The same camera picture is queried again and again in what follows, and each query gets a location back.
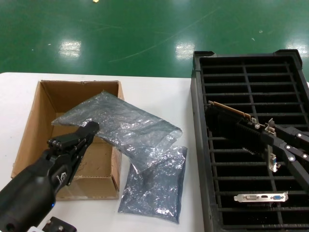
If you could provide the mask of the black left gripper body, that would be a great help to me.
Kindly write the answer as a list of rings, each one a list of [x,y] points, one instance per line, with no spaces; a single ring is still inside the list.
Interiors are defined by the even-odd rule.
[[[26,232],[37,227],[56,203],[72,171],[71,155],[44,151],[0,192],[0,230]]]

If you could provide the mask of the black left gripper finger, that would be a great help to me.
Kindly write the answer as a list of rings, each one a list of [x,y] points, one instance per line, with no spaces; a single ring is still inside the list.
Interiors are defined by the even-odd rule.
[[[82,162],[86,150],[92,144],[95,135],[89,134],[85,138],[78,139],[78,143],[74,145],[74,149],[70,152],[72,161],[72,171],[69,174],[66,185],[69,186]]]
[[[50,148],[58,150],[66,150],[74,146],[78,150],[84,145],[91,145],[98,131],[99,124],[90,121],[85,126],[80,126],[75,132],[49,139],[47,144]]]

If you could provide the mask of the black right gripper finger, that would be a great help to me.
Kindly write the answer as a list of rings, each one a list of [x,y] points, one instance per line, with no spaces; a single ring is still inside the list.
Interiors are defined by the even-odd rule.
[[[278,125],[275,126],[277,137],[283,139],[290,145],[308,145],[309,133],[300,131],[294,127],[283,128]]]
[[[273,135],[261,135],[261,141],[273,149],[273,153],[283,159],[287,169],[294,176],[303,190],[309,190],[309,173],[296,159],[296,156],[305,160],[300,154],[292,152],[293,146],[288,145],[284,140]]]

